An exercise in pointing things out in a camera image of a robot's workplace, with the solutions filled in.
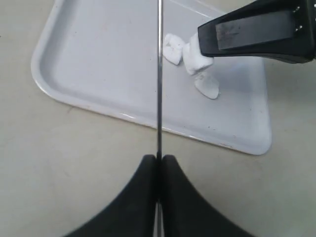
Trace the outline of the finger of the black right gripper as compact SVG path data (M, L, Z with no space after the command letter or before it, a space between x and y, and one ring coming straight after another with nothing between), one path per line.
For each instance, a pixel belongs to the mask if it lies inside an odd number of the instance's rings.
M197 32L206 57L308 63L316 58L316 2L256 0L199 26Z

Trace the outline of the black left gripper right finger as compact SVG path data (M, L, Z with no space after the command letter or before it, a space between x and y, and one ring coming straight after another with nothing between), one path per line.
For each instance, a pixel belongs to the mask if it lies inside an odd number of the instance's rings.
M166 237L250 237L210 205L173 155L160 163L160 202Z

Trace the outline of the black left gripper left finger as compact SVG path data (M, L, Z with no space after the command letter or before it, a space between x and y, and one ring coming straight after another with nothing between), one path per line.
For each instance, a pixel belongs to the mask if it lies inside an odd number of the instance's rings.
M100 213L68 237L152 237L158 193L157 159L143 156L133 177Z

